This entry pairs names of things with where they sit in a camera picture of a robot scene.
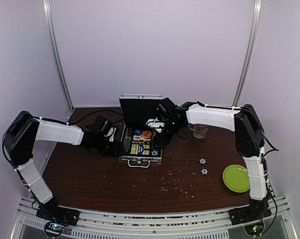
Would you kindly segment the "orange big blind button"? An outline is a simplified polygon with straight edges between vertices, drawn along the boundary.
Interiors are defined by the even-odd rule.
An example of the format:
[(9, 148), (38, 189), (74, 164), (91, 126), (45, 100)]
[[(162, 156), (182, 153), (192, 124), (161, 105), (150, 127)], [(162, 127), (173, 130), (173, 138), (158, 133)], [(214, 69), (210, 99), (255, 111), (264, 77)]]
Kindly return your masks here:
[(149, 131), (149, 130), (145, 130), (145, 131), (143, 131), (142, 136), (143, 136), (144, 138), (151, 138), (152, 132)]

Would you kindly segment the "purple poker chip top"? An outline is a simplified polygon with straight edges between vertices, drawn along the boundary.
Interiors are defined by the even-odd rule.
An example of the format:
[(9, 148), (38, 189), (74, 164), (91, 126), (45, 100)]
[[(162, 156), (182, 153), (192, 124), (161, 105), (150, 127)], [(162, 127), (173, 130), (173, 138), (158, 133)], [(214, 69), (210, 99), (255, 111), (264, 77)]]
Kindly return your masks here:
[(198, 163), (199, 163), (200, 165), (206, 165), (207, 160), (206, 160), (205, 158), (201, 158), (201, 159), (199, 159)]

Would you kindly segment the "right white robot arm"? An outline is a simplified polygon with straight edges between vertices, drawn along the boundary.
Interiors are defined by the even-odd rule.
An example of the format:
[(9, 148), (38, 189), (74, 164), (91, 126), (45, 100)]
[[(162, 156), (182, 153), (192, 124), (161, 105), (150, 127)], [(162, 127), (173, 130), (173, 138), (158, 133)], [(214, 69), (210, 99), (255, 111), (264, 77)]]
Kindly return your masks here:
[(167, 147), (173, 137), (188, 125), (207, 125), (227, 129), (235, 135), (235, 148), (243, 157), (250, 183), (249, 204), (229, 211), (232, 224), (245, 223), (270, 216), (268, 200), (268, 167), (265, 144), (269, 143), (254, 107), (217, 107), (201, 102), (186, 102), (181, 106), (169, 98), (159, 102), (156, 110), (162, 119), (150, 119), (147, 125), (157, 131), (154, 141)]

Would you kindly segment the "aluminium poker case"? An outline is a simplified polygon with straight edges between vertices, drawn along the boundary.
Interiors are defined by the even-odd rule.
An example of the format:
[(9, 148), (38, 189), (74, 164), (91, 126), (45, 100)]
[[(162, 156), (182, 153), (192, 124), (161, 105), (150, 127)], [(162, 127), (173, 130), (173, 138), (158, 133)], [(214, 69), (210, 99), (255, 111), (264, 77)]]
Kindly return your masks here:
[[(162, 161), (162, 149), (158, 148), (154, 144), (153, 140), (156, 131), (146, 126), (146, 121), (149, 118), (155, 116), (155, 107), (162, 99), (163, 95), (122, 94), (119, 97), (123, 114), (124, 128), (120, 139), (118, 158), (120, 160), (126, 161), (127, 165), (131, 168), (149, 168), (151, 163), (158, 163)], [(142, 131), (149, 130), (152, 132), (151, 141), (145, 142), (150, 144), (150, 155), (132, 155), (130, 154), (130, 152), (125, 153), (123, 151), (123, 138), (127, 128), (131, 128), (133, 132), (136, 129), (141, 129)], [(158, 151), (157, 156), (153, 156), (151, 154), (153, 150)]]

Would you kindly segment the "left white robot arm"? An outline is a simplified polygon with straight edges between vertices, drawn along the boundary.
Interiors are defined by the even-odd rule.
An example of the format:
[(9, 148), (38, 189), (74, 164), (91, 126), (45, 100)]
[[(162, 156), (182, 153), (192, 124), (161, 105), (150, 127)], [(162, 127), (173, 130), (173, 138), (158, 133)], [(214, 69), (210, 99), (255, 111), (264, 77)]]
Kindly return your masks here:
[(71, 215), (77, 215), (78, 212), (66, 212), (59, 206), (58, 199), (37, 167), (36, 157), (50, 156), (58, 143), (115, 155), (118, 131), (115, 122), (101, 115), (94, 122), (82, 125), (79, 120), (60, 121), (20, 111), (3, 134), (1, 149), (5, 159), (38, 203), (37, 216), (67, 223)]

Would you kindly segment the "Texas Hold'em card box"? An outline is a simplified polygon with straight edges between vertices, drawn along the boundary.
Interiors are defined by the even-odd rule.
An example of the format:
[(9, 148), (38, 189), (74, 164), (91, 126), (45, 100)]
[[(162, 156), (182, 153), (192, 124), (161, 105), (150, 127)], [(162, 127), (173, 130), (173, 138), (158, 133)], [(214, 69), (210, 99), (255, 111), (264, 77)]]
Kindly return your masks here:
[(145, 142), (135, 142), (132, 144), (130, 154), (132, 155), (150, 155), (150, 144)]

